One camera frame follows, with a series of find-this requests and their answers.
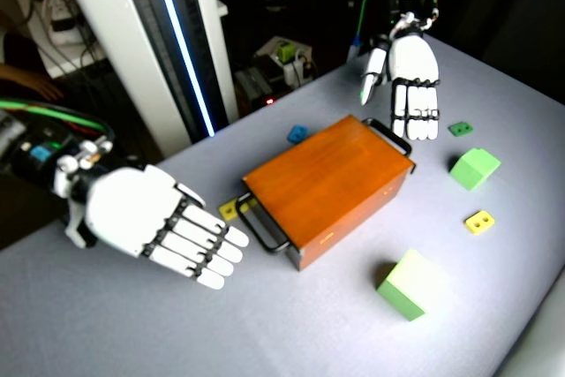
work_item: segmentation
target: light green block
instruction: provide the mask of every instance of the light green block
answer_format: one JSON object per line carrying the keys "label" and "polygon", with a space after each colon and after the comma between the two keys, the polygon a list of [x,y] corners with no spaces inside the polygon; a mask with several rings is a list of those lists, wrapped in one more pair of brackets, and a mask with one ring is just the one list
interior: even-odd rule
{"label": "light green block", "polygon": [[485,149],[474,148],[461,156],[449,174],[467,190],[479,187],[501,162]]}
{"label": "light green block", "polygon": [[445,283],[446,277],[439,267],[410,249],[377,291],[412,321],[435,308],[441,301]]}

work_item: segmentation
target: yellow lego brick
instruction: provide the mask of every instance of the yellow lego brick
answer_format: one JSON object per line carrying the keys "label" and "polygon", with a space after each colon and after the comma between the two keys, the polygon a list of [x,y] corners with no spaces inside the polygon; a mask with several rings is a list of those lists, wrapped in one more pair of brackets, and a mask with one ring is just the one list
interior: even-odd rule
{"label": "yellow lego brick", "polygon": [[[256,199],[251,199],[248,202],[244,203],[241,206],[241,212],[245,213],[249,210],[249,206],[254,207],[257,205]],[[232,199],[227,203],[224,203],[220,207],[218,207],[218,211],[220,211],[220,215],[224,221],[231,221],[234,218],[237,218],[237,211],[236,211],[236,199]]]}
{"label": "yellow lego brick", "polygon": [[465,221],[465,225],[473,234],[480,234],[490,229],[496,221],[486,211],[479,211]]}

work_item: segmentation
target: glowing white light strip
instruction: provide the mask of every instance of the glowing white light strip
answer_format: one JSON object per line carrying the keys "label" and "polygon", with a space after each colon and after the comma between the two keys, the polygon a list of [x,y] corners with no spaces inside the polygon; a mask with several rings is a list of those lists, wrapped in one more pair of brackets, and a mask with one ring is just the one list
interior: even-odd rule
{"label": "glowing white light strip", "polygon": [[196,78],[196,71],[194,70],[194,65],[192,65],[191,56],[188,53],[188,48],[186,47],[185,36],[180,28],[180,22],[178,21],[177,10],[173,4],[173,0],[164,0],[165,6],[167,7],[167,13],[169,14],[170,22],[173,25],[173,30],[175,32],[175,37],[177,37],[177,43],[180,47],[180,53],[185,61],[186,70],[191,78],[192,87],[194,88],[194,93],[196,94],[196,100],[200,106],[200,111],[204,117],[204,123],[206,124],[206,129],[210,137],[214,136],[214,127],[210,121],[210,116],[208,115],[208,110],[206,109],[206,104],[204,103],[204,97],[202,96],[202,91],[200,90],[200,84]]}

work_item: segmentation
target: person's arm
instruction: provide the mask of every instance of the person's arm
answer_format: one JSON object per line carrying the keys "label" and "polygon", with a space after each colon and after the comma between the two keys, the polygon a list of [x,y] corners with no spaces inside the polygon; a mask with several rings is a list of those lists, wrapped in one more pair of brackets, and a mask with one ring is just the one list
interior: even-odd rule
{"label": "person's arm", "polygon": [[8,64],[0,64],[0,79],[6,79],[30,88],[46,101],[63,99],[63,93],[49,80],[49,77],[38,72],[30,72]]}

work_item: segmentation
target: box handle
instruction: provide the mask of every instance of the box handle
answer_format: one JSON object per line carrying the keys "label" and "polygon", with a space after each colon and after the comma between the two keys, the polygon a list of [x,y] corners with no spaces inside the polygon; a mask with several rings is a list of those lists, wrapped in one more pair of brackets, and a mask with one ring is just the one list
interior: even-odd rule
{"label": "box handle", "polygon": [[236,211],[241,221],[244,222],[245,226],[253,233],[253,235],[259,240],[259,243],[263,246],[263,248],[269,253],[280,253],[286,250],[290,246],[290,241],[287,239],[279,245],[269,245],[257,232],[257,230],[252,226],[249,222],[247,217],[245,217],[245,213],[241,210],[241,207],[252,197],[250,192],[247,192],[243,196],[239,196],[236,200]]}
{"label": "box handle", "polygon": [[372,127],[381,134],[384,134],[388,139],[393,141],[404,151],[404,156],[406,156],[407,158],[410,157],[410,154],[412,153],[412,146],[410,145],[410,143],[394,134],[392,130],[385,126],[381,121],[377,121],[374,118],[367,118],[363,120],[363,124]]}

